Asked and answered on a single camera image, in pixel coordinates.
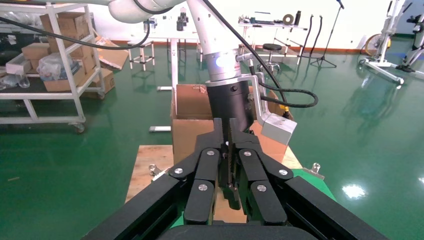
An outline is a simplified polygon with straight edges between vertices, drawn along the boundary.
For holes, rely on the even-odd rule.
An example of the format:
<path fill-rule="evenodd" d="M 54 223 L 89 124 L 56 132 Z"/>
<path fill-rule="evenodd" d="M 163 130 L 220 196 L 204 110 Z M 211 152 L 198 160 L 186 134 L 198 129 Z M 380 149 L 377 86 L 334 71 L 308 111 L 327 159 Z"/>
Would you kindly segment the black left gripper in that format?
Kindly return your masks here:
<path fill-rule="evenodd" d="M 205 83 L 213 118 L 222 120 L 222 131 L 227 133 L 230 119 L 237 120 L 238 130 L 246 132 L 254 122 L 252 106 L 249 103 L 249 84 L 246 80 L 224 81 L 222 84 Z"/>

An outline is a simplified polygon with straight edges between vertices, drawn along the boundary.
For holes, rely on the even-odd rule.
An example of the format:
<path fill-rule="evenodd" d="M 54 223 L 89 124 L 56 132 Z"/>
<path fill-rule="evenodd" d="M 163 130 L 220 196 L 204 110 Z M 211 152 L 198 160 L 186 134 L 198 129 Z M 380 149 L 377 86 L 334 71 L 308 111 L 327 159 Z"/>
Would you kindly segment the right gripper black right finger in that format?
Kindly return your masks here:
<path fill-rule="evenodd" d="M 235 118 L 230 119 L 230 156 L 247 221 L 285 225 L 288 217 L 281 204 L 281 188 L 294 177 L 293 171 L 264 153 L 259 138 L 241 131 Z"/>

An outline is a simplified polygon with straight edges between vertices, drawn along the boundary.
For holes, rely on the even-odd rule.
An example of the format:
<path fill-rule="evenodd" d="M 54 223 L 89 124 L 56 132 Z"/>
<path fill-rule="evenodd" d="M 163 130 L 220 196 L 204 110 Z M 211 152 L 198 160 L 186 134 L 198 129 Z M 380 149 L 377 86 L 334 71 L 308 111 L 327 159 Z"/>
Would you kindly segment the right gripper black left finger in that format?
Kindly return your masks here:
<path fill-rule="evenodd" d="M 185 225 L 209 225 L 213 219 L 223 143 L 222 120 L 214 118 L 213 131 L 198 135 L 193 153 L 169 171 L 182 183 L 181 193 L 188 194 L 183 210 Z"/>

